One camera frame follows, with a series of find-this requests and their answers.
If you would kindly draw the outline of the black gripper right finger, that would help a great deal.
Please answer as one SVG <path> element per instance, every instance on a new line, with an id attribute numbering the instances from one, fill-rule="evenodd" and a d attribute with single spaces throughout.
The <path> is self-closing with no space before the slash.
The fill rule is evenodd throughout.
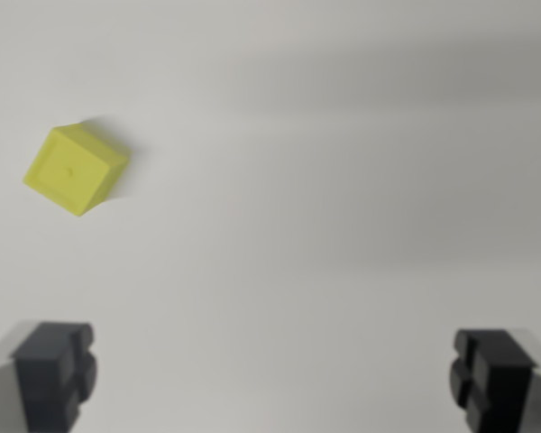
<path id="1" fill-rule="evenodd" d="M 459 329 L 449 385 L 471 432 L 541 432 L 541 342 L 525 329 Z"/>

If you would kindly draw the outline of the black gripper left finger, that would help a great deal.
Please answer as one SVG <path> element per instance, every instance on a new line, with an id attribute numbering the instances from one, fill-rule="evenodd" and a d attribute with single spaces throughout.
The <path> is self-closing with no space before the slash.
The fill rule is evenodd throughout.
<path id="1" fill-rule="evenodd" d="M 0 432 L 70 432 L 96 386 L 89 323 L 24 320 L 0 339 Z"/>

